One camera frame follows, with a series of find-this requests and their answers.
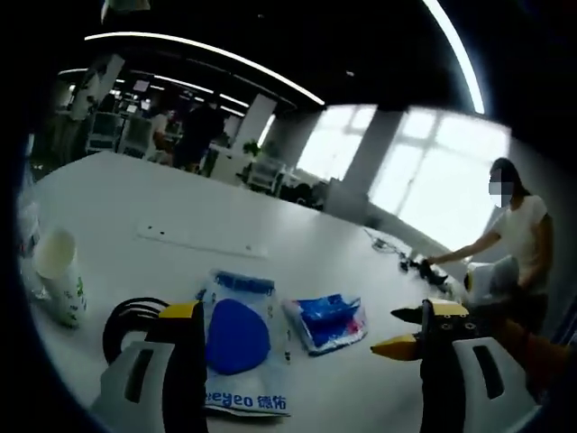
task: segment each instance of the white tabletop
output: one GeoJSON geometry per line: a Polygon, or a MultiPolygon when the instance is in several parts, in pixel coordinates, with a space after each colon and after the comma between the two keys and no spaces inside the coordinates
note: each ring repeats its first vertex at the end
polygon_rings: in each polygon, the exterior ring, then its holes
{"type": "Polygon", "coordinates": [[[360,343],[318,358],[294,348],[288,394],[292,417],[274,426],[210,419],[210,431],[418,431],[419,363],[395,362],[369,348],[417,331],[389,312],[419,305],[431,290],[418,277],[400,273],[395,254],[374,251],[361,227],[110,152],[54,171],[38,184],[38,198],[42,226],[63,226],[78,241],[87,322],[67,330],[39,310],[34,317],[55,367],[82,405],[99,393],[106,368],[102,331],[115,305],[141,296],[193,299],[208,272],[222,268],[273,279],[281,298],[359,295],[370,329],[360,343]],[[231,242],[249,239],[263,245],[268,257],[198,251],[137,237],[137,226],[149,221],[231,242]]]}

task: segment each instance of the dark hair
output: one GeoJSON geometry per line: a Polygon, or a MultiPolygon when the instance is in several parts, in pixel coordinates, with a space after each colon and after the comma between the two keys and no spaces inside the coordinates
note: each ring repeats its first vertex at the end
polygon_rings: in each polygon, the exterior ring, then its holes
{"type": "Polygon", "coordinates": [[[517,171],[517,168],[513,162],[507,158],[498,158],[490,166],[491,175],[495,170],[499,170],[499,181],[513,183],[513,193],[515,195],[520,195],[522,197],[532,195],[529,190],[523,186],[519,172],[517,171]]]}

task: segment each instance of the dark clothing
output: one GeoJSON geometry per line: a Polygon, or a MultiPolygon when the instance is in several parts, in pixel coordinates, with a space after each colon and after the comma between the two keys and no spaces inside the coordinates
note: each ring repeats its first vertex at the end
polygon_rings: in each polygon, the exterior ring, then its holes
{"type": "Polygon", "coordinates": [[[183,119],[184,134],[174,148],[176,168],[199,163],[210,142],[224,130],[224,116],[210,106],[201,106],[183,119]]]}

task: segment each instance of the black ceiling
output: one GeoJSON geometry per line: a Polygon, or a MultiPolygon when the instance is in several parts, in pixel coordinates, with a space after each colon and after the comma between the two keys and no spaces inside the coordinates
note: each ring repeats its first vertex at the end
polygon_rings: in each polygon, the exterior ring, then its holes
{"type": "MultiPolygon", "coordinates": [[[[575,7],[569,2],[545,7],[536,0],[441,4],[472,60],[486,116],[549,152],[566,144],[577,120],[572,105],[577,45],[569,31],[575,7]]],[[[220,9],[200,12],[192,2],[157,0],[149,12],[104,28],[95,25],[86,34],[140,31],[201,41],[260,63],[329,105],[372,103],[384,110],[425,105],[473,112],[453,51],[422,0],[389,1],[371,10],[318,6],[317,12],[305,13],[278,5],[220,9]]],[[[280,110],[319,108],[275,78],[199,48],[143,38],[87,41],[82,47],[70,57],[71,68],[87,66],[100,52],[116,51],[127,69],[214,88],[246,102],[266,93],[249,81],[275,94],[280,110]]]]}

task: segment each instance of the white table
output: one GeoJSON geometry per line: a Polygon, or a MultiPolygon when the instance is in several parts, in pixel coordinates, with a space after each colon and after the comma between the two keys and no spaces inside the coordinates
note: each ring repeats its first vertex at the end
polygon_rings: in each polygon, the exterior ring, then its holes
{"type": "Polygon", "coordinates": [[[63,226],[78,241],[88,299],[87,323],[67,330],[41,311],[34,317],[63,381],[88,406],[106,368],[101,336],[119,302],[141,296],[192,299],[213,268],[271,278],[280,297],[336,292],[362,297],[369,334],[356,345],[309,358],[295,342],[290,374],[292,417],[257,424],[210,419],[213,432],[416,432],[422,398],[419,363],[373,355],[369,347],[418,327],[392,309],[419,305],[431,290],[398,270],[398,257],[378,253],[363,229],[314,210],[220,182],[110,152],[54,171],[38,184],[42,226],[63,226]],[[250,238],[268,250],[254,259],[141,239],[136,227],[155,221],[175,230],[250,238]]]}

